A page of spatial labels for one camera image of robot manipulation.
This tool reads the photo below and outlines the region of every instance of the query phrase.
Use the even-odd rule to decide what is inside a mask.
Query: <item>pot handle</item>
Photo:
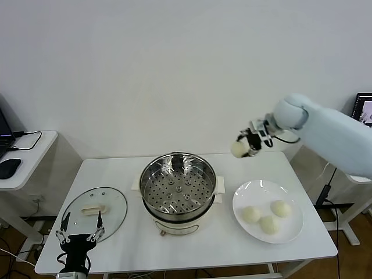
[[[134,191],[135,195],[138,196],[139,198],[142,197],[140,192],[140,176],[135,177],[130,190]]]
[[[215,195],[213,203],[222,203],[222,195],[225,194],[225,181],[223,176],[217,176],[217,184],[213,194]]]

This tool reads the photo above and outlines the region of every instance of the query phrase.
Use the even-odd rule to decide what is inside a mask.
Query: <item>computer mouse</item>
[[[0,179],[11,178],[19,165],[21,164],[21,159],[9,159],[0,163]]]

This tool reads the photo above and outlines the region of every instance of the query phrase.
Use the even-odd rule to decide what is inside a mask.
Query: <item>laptop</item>
[[[10,129],[4,114],[0,110],[0,158],[6,153],[6,149],[11,147],[15,141],[15,137]]]

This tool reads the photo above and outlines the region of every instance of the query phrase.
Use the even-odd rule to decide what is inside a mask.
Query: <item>white table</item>
[[[35,143],[38,137],[39,134],[24,135],[23,137],[16,139],[16,142],[13,145],[16,145],[18,148],[29,148]],[[26,184],[56,138],[56,131],[42,131],[42,136],[33,149],[7,152],[1,158],[1,162],[13,158],[19,158],[22,162],[14,176],[9,179],[0,180],[0,191],[14,191],[21,189]],[[5,199],[0,200],[0,218],[27,236],[27,240],[24,243],[21,252],[28,251],[34,243],[41,242],[42,235],[38,231],[41,229],[43,222],[36,222],[34,227],[31,227],[18,216],[18,213],[13,209],[13,205],[9,204]],[[21,256],[26,258],[27,254],[28,253],[22,253]]]
[[[94,274],[291,262],[280,273],[275,273],[269,265],[269,274],[244,277],[287,278],[313,259],[337,254],[332,239],[283,153],[262,152],[257,157],[245,159],[236,159],[230,154],[202,157],[208,160],[218,176],[224,177],[226,194],[221,204],[211,207],[199,230],[192,234],[161,237],[141,198],[130,190],[133,180],[153,158],[83,161],[52,231],[59,228],[63,212],[73,199],[88,189],[108,186],[125,195],[128,212],[121,227],[89,251],[91,273]],[[233,193],[242,183],[255,179],[274,181],[296,196],[305,217],[297,239],[288,244],[268,244],[240,227],[233,214]],[[57,238],[49,237],[35,271],[38,274],[58,273],[63,268],[56,261],[60,253]]]
[[[372,184],[372,181],[368,178],[361,176],[351,176],[345,174],[346,177],[354,184]],[[360,200],[355,202],[347,211],[342,213],[339,209],[332,209],[332,213],[336,216],[336,210],[338,215],[338,228],[343,231],[353,246],[360,245],[359,239],[354,233],[353,229],[349,225],[349,222],[353,220],[359,213],[369,213],[372,216],[372,210],[368,207],[372,204],[372,196],[363,196]],[[337,230],[337,221],[324,222],[325,227],[328,231]]]

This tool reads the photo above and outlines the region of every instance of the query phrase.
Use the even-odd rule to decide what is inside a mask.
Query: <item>wooden floor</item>
[[[319,212],[323,221],[333,221],[334,218],[329,211]],[[351,246],[345,235],[339,233],[339,259],[341,266],[342,279],[371,279],[372,278],[372,219],[368,215],[360,214],[351,221],[351,227],[360,240],[360,246]],[[47,234],[47,229],[51,228],[52,223],[46,223],[43,233]],[[336,232],[331,232],[333,240],[336,239]],[[14,228],[10,227],[0,231],[2,237],[10,246],[13,253],[16,253],[25,237]],[[0,240],[0,247],[7,249],[6,245]],[[4,275],[9,267],[9,256],[0,251],[0,279],[7,279]],[[28,257],[28,261],[35,263],[34,255]],[[285,264],[279,264],[279,271]],[[20,271],[31,279],[54,278],[53,276],[39,276],[33,272],[33,267],[22,262],[15,262],[12,270]],[[247,274],[257,274],[267,272],[266,266],[240,266],[223,267],[218,269],[206,270],[174,270],[167,271],[166,279],[191,279],[208,278],[208,273],[213,277],[238,276]],[[111,278],[128,278],[130,274],[113,274]],[[157,271],[149,275],[151,279],[163,279],[164,271]],[[91,279],[101,279],[102,275],[90,275]],[[303,269],[292,275],[290,279],[337,279],[337,260],[336,258],[314,260]],[[12,272],[8,279],[27,279],[25,276]]]

